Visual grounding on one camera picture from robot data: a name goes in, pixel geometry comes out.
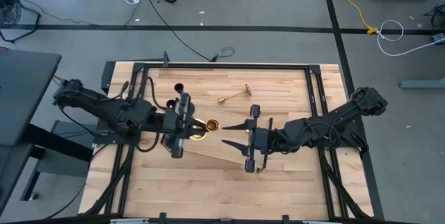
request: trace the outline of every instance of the wooden table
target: wooden table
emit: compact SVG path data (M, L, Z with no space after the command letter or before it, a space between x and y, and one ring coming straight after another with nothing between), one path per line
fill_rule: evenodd
M131 62L116 63L109 96L118 94L122 84L130 80L132 67ZM320 68L327 106L337 108L347 101L339 67ZM252 104L261 106L261 127L267 127L269 117L274 119L274 128L283 128L286 121L312 116L305 72L301 70L150 68L148 75L154 80L160 104L176 98L173 86L183 83L196 106L194 117L204 121L214 118L222 126L242 123L249 117ZM251 97L241 95L218 103L219 97L241 92L246 83L252 89ZM145 99L152 101L149 85L145 94ZM281 219L287 214L296 220L328 219L316 149L304 147L295 154L271 155L265 171L248 174L243 169L245 157L221 139L246 143L247 134L219 130L208 133L203 141L189 140L183 159L171 159L162 145L149 153L136 151L124 215L157 217L166 212L168 218ZM153 140L153 133L143 133L141 147L150 146ZM109 183L115 149L115 145L108 146L92 161L80 212L90 208ZM343 147L337 154L343 185L359 206L373 215L358 151ZM339 216L337 194L332 185L331 189Z

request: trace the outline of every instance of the yellow cable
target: yellow cable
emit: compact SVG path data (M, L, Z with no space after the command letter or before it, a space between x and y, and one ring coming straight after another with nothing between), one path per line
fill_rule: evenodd
M369 26L369 25L364 21L364 18L363 18L363 15L362 15L362 10L360 10L359 6L355 5L351 0L346 0L346 1L348 1L351 5L353 5L353 6L359 11L360 18L362 19L363 24L364 24L364 25L367 27L367 29L368 29L368 34L373 34L373 33L377 32L378 28L376 28L376 27L374 27L374 26Z

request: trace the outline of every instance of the concrete floor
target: concrete floor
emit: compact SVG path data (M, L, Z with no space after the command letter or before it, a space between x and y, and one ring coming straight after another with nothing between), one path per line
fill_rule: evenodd
M59 17L95 24L122 25L133 10L123 0L30 1ZM395 19L407 29L429 29L429 19L422 14L435 4L445 2L354 1L362 8L369 24L380 26L387 19ZM333 2L341 28L363 28L355 8L345 0ZM332 27L325 0L178 0L175 5L161 1L156 7L171 25ZM20 24L30 24L32 20L31 15L23 12ZM43 15L41 24L71 23ZM130 25L162 25L162 21L148 0L141 0ZM3 32L7 37L22 33L19 30ZM339 63L331 33L180 31L178 35L207 56L213 56L220 48L233 46L236 53L227 61ZM384 115L364 119L385 218L411 223L443 223L445 142L441 130L445 109L441 105L445 90L400 90L397 85L403 79L443 77L445 47L434 46L391 58L380 52L374 35L343 34L342 38L355 86L373 86L389 102ZM401 42L383 44L383 47L388 52L398 53L428 42L426 35L408 35ZM41 30L15 45L1 45L61 54L63 59L57 73L76 77L93 89L99 89L103 66L109 60L159 58L163 51L174 61L201 60L168 31ZM67 120L51 105L55 89L54 84L49 87L33 119L34 124L45 129L50 129L55 120ZM81 122L96 122L80 110L67 112ZM20 183L26 179L24 173ZM18 202L19 194L15 192L0 222L45 217L63 206L83 182L82 178L66 176L41 177L36 190L41 192L42 198L35 202ZM60 216L74 215L78 206L79 199Z

